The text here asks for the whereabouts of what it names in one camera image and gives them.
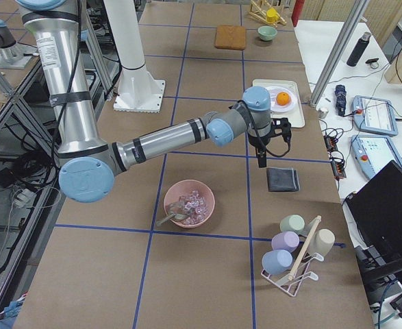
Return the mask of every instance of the white table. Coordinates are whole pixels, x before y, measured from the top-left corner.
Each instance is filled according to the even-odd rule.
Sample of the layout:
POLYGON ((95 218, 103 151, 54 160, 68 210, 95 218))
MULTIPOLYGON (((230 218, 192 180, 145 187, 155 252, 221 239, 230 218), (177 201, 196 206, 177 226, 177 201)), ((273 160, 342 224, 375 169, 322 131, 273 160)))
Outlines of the white table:
MULTIPOLYGON (((299 21, 299 24, 295 29, 295 33, 299 41, 299 48, 305 64, 307 78, 309 79, 311 88, 313 88, 314 84, 318 81, 330 51, 338 37, 342 24, 342 22, 299 21)), ((356 95, 362 95, 389 99, 397 112, 402 116, 402 85, 388 84, 383 77, 383 74, 389 65, 383 51, 380 49, 374 38, 371 38, 370 44, 366 48, 364 55, 361 57, 361 60, 357 66, 350 67, 346 64, 349 54, 354 48, 357 40, 364 32, 369 32, 369 29, 365 23, 360 23, 354 31, 350 42, 341 57, 341 61, 338 63, 338 66, 336 67, 336 70, 330 79, 330 82, 340 80, 344 77, 365 76, 370 73, 374 74, 370 75, 369 77, 343 79, 339 82, 330 83, 326 87, 324 95, 316 108, 326 107, 329 109, 329 114, 324 119, 328 127, 339 127, 343 128, 344 130, 351 129, 351 117, 342 118, 336 114, 336 98, 334 95, 334 90, 337 84, 343 84, 347 91, 346 113, 350 111, 353 98, 356 95), (364 63, 365 60, 369 58, 379 58, 378 69, 371 69, 369 65, 364 63)), ((397 127, 399 129, 399 134, 395 137, 392 137, 392 141, 402 156, 402 122, 398 121, 397 127)), ((324 123, 321 123, 321 128, 325 128, 324 123)), ((347 160, 347 167, 345 169, 347 178, 340 181, 339 196, 341 199, 344 199, 353 191, 360 190, 368 182, 354 158, 353 150, 350 150, 351 137, 355 136, 356 134, 358 134, 358 130, 355 126, 353 126, 353 129, 350 132, 345 132, 343 137, 338 142, 338 149, 344 154, 345 158, 350 153, 347 160)), ((346 206, 344 207, 344 213, 347 223, 349 224, 353 243, 355 245, 363 245, 363 241, 361 241, 358 236, 354 220, 346 206)), ((393 311, 388 302, 392 299, 394 299, 394 297, 388 298, 384 303, 384 307, 382 308, 382 319, 393 311)), ((395 317, 386 324, 382 324, 381 328, 402 329, 402 319, 395 317)))

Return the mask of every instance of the green bowl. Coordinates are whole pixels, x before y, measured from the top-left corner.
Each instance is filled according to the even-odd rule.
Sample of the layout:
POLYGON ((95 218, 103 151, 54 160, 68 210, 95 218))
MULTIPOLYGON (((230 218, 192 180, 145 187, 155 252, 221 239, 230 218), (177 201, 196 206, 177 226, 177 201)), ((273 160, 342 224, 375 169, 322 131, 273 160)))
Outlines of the green bowl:
POLYGON ((277 29, 272 26, 261 26, 258 28, 258 36, 263 41, 271 41, 277 35, 277 29))

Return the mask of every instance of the wooden block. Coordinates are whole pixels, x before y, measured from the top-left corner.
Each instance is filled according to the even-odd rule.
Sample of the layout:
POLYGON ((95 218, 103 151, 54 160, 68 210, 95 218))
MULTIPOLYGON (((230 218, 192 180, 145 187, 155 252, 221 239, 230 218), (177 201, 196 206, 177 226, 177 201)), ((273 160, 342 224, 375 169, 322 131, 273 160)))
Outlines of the wooden block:
POLYGON ((214 46, 218 49, 244 50, 247 46, 247 30, 243 26, 219 25, 214 46))

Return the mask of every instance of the black bottle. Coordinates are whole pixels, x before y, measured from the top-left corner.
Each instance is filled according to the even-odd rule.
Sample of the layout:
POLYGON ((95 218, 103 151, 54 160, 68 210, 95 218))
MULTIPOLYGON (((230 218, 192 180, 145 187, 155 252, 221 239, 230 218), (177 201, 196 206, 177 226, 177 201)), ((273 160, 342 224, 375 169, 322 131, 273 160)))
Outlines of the black bottle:
POLYGON ((370 43, 370 32, 365 32, 364 35, 357 41, 356 46, 354 47, 349 60, 347 60, 347 65, 356 66, 359 59, 362 57, 362 54, 365 51, 366 46, 370 43))

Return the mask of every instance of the orange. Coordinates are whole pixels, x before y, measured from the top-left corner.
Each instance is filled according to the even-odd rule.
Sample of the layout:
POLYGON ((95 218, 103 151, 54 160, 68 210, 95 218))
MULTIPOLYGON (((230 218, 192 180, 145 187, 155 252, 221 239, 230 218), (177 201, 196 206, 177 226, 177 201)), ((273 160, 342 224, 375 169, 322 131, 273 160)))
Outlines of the orange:
POLYGON ((290 102, 290 96, 288 93, 285 93, 284 91, 278 93, 277 98, 276 98, 277 104, 280 106, 285 106, 290 102))

